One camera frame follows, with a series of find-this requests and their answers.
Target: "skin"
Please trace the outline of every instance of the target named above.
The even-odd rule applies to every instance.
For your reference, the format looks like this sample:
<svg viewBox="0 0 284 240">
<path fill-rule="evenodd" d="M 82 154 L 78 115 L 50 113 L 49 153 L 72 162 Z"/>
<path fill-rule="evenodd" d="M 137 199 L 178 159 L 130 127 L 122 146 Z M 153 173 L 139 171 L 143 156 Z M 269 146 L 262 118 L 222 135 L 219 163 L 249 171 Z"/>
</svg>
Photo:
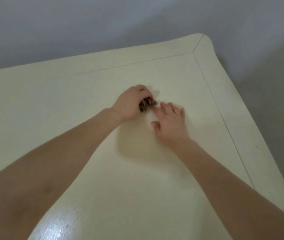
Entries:
<svg viewBox="0 0 284 240">
<path fill-rule="evenodd" d="M 68 189 L 101 142 L 120 124 L 140 114 L 151 92 L 131 87 L 111 108 L 46 142 L 0 171 L 0 239 L 24 240 Z M 168 146 L 199 182 L 234 240 L 284 239 L 284 212 L 206 153 L 188 135 L 184 109 L 161 103 L 152 122 Z"/>
</svg>

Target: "cream table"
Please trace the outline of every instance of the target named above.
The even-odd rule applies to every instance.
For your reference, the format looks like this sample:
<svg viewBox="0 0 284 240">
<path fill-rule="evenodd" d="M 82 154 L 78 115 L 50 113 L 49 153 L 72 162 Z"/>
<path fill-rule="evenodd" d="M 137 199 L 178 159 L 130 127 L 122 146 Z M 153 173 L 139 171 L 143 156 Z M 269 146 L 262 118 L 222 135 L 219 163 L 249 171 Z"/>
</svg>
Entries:
<svg viewBox="0 0 284 240">
<path fill-rule="evenodd" d="M 282 175 L 202 34 L 1 69 L 0 170 L 137 84 L 183 106 L 191 137 L 284 210 Z M 231 239 L 188 170 L 156 141 L 154 119 L 149 112 L 116 129 L 30 239 Z"/>
</svg>

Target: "left hand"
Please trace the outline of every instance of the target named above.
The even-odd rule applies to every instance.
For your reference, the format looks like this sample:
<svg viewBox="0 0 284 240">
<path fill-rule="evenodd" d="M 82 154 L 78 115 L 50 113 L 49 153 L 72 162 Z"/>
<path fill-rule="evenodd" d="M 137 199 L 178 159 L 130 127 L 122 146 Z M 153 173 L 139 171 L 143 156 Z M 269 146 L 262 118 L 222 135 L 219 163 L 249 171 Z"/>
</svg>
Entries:
<svg viewBox="0 0 284 240">
<path fill-rule="evenodd" d="M 119 113 L 121 122 L 131 120 L 141 113 L 139 103 L 147 97 L 152 98 L 153 95 L 146 86 L 137 85 L 130 87 L 118 97 L 112 109 Z"/>
</svg>

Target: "small brown object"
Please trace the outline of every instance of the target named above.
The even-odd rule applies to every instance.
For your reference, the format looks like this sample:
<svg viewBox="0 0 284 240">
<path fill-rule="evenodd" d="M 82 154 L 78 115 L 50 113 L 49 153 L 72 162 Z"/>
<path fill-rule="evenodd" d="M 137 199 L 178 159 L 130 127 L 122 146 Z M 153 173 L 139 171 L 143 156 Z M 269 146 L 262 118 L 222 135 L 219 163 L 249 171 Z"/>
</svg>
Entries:
<svg viewBox="0 0 284 240">
<path fill-rule="evenodd" d="M 139 103 L 139 109 L 141 112 L 146 111 L 148 107 L 155 106 L 157 103 L 152 97 L 146 97 Z"/>
</svg>

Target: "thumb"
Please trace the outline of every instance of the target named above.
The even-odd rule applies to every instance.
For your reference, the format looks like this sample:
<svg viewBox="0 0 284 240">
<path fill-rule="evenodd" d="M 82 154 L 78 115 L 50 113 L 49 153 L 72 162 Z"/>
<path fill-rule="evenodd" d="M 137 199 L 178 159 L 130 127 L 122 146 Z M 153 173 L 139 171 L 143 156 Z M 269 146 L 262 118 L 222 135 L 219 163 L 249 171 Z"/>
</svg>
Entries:
<svg viewBox="0 0 284 240">
<path fill-rule="evenodd" d="M 154 131 L 156 134 L 158 134 L 160 132 L 160 122 L 159 121 L 152 121 L 151 122 L 152 127 L 154 128 Z"/>
</svg>

